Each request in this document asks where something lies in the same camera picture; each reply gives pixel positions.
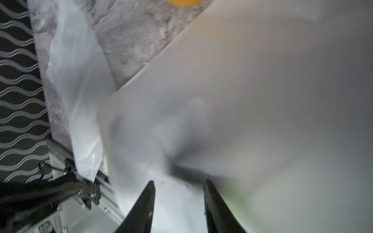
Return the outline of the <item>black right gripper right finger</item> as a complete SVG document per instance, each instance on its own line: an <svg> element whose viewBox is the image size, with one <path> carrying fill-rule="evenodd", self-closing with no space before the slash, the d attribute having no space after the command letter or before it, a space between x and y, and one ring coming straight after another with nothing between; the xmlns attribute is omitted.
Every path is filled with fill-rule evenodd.
<svg viewBox="0 0 373 233"><path fill-rule="evenodd" d="M208 233L246 232L210 180L205 180L204 201Z"/></svg>

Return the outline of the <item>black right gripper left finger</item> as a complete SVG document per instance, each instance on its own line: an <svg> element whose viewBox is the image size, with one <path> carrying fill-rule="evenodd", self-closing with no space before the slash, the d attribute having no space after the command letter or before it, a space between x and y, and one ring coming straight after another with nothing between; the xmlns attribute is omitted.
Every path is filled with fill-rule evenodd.
<svg viewBox="0 0 373 233"><path fill-rule="evenodd" d="M115 233L150 233L153 221L155 186L149 181L133 208Z"/></svg>

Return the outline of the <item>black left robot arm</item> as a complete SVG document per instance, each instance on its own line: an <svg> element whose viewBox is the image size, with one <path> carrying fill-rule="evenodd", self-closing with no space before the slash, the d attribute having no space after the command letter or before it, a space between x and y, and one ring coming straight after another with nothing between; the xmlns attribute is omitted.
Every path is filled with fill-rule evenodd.
<svg viewBox="0 0 373 233"><path fill-rule="evenodd" d="M1 182L1 232L17 233L55 213L69 198L77 198L88 208L99 204L98 180L79 177L72 159L65 159L63 176L29 183Z"/></svg>

